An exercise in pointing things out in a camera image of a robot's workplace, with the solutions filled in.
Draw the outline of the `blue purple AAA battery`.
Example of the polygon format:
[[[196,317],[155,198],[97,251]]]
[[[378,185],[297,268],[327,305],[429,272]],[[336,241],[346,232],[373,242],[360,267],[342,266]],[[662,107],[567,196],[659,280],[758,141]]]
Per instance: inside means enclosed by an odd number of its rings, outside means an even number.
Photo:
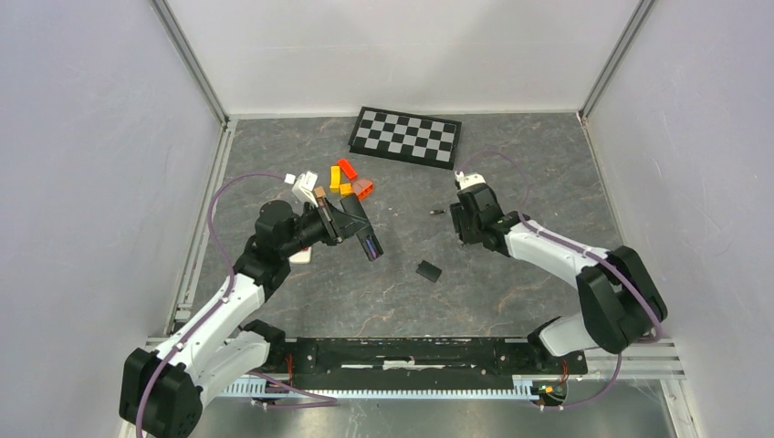
[[[377,250],[377,248],[376,248],[376,246],[374,245],[374,243],[373,243],[373,242],[372,242],[370,239],[367,239],[367,240],[366,240],[366,244],[367,244],[367,246],[368,246],[368,249],[369,249],[369,252],[370,252],[370,254],[371,254],[371,258],[372,258],[373,260],[375,260],[376,258],[378,258],[378,257],[380,256],[380,253],[379,253],[379,251]]]

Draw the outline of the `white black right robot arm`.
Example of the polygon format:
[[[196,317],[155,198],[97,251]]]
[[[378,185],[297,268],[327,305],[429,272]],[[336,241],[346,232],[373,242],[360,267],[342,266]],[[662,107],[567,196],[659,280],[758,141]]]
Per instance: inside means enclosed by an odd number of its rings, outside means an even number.
[[[458,188],[458,201],[450,208],[463,244],[481,244],[537,266],[578,293],[577,314],[554,318],[529,335],[527,358],[534,370],[550,372],[574,351],[618,354],[633,343],[662,336],[668,309],[635,250],[626,245],[614,250],[583,245],[524,214],[504,213],[494,190],[484,182]]]

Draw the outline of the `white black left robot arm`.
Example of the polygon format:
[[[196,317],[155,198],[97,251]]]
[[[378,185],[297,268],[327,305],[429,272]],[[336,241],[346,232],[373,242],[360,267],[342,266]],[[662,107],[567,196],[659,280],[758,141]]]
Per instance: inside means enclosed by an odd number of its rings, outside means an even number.
[[[290,258],[317,243],[339,245],[357,237],[370,261],[383,251],[354,194],[333,205],[326,197],[302,213],[284,201],[265,203],[255,232],[229,267],[220,290],[182,328],[152,350],[137,348],[125,360],[119,416],[137,433],[187,437],[204,409],[234,381],[260,367],[279,370],[287,348],[249,328],[227,337],[264,305],[288,277]]]

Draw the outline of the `orange toy block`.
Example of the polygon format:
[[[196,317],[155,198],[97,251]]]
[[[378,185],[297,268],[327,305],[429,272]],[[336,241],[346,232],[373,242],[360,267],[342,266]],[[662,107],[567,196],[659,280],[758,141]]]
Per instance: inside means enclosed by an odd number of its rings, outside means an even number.
[[[361,178],[354,181],[351,188],[357,198],[362,201],[372,193],[374,184],[370,179]]]

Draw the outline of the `yellow toy block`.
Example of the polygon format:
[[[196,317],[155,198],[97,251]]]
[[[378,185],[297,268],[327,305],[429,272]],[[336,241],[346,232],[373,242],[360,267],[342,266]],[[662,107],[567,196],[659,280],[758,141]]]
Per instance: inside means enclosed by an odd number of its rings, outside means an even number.
[[[341,172],[338,165],[330,167],[329,190],[332,193],[340,192]]]

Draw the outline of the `red toy block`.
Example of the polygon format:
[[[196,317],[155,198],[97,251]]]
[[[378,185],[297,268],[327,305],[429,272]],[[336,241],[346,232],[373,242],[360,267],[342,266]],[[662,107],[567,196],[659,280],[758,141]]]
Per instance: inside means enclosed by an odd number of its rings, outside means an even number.
[[[347,159],[341,158],[337,161],[337,164],[347,179],[354,181],[358,178],[358,173]]]

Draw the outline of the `black white checkerboard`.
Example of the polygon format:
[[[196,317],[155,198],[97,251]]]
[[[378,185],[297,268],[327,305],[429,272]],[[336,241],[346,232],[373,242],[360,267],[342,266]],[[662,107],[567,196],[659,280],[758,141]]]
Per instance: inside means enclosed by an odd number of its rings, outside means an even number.
[[[351,153],[452,170],[461,133],[458,120],[363,107],[348,145]]]

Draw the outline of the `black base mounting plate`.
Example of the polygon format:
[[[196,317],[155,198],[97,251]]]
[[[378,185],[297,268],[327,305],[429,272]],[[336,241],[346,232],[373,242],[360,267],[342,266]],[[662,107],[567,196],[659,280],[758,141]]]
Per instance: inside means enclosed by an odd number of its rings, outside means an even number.
[[[522,338],[296,338],[271,346],[265,374],[304,390],[506,390],[515,376],[588,371],[581,351],[553,358]]]

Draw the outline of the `aluminium frame rail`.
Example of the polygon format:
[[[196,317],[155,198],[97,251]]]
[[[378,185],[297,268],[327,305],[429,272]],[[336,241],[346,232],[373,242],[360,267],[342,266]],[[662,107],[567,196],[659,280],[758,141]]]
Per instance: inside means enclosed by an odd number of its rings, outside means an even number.
[[[616,369],[617,356],[603,349],[584,351],[588,376],[606,378]],[[622,353],[620,380],[684,380],[685,370],[672,339],[656,343],[635,343]]]

